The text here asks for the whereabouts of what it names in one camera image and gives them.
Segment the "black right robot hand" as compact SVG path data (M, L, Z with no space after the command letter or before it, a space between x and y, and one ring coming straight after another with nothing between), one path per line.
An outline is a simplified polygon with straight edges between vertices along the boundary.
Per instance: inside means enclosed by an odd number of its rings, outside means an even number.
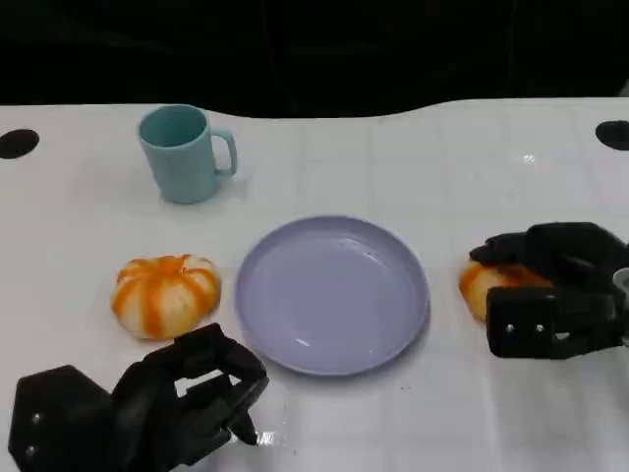
M550 222L474 248L459 287L499 358L565 360L628 342L628 245L592 222Z

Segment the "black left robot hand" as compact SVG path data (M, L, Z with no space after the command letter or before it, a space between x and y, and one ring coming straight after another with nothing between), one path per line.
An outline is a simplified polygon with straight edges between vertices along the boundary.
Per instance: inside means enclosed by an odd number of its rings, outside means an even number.
M22 471L171 471L231 438L257 444L249 414L260 359L209 324L132 364L107 392L71 365L22 377L8 450Z

